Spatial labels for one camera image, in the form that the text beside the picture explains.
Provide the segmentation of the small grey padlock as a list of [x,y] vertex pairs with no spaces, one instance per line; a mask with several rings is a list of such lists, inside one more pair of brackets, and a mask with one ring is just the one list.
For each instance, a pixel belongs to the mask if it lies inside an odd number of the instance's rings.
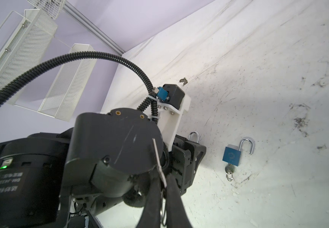
[[192,131],[188,135],[187,140],[188,141],[191,141],[191,142],[199,143],[200,135],[199,135],[199,133],[197,131]]

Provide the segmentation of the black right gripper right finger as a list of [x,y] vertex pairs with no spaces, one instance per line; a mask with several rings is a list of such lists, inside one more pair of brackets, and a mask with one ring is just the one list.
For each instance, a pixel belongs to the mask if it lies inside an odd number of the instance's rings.
[[181,200],[176,179],[169,174],[166,178],[166,225],[168,228],[192,228]]

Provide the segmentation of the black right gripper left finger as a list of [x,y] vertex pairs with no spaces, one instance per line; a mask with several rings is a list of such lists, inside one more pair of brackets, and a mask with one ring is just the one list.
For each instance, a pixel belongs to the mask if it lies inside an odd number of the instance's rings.
[[157,169],[139,176],[139,189],[145,195],[145,206],[137,228],[159,228],[161,224],[161,180]]

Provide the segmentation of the silver key with ring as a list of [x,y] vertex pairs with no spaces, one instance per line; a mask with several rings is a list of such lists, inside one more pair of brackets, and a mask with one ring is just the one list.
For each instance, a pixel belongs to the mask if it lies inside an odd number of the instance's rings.
[[225,172],[226,172],[226,178],[228,181],[233,181],[234,177],[234,166],[230,163],[228,163],[228,165],[225,167]]

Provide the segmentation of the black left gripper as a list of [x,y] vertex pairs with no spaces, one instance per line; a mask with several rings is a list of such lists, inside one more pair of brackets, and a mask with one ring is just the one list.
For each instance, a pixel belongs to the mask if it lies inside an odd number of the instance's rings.
[[181,196],[192,186],[202,159],[206,155],[206,146],[188,141],[176,135],[170,156],[170,173],[175,177]]

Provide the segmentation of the blue padlock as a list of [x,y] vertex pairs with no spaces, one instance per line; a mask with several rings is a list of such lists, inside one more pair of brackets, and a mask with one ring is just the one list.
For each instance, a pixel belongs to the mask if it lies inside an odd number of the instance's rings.
[[234,149],[231,147],[225,147],[222,161],[227,162],[228,164],[231,164],[234,166],[239,166],[240,157],[241,157],[241,149],[242,149],[244,142],[250,143],[250,155],[253,155],[255,141],[249,137],[244,137],[241,139],[238,149]]

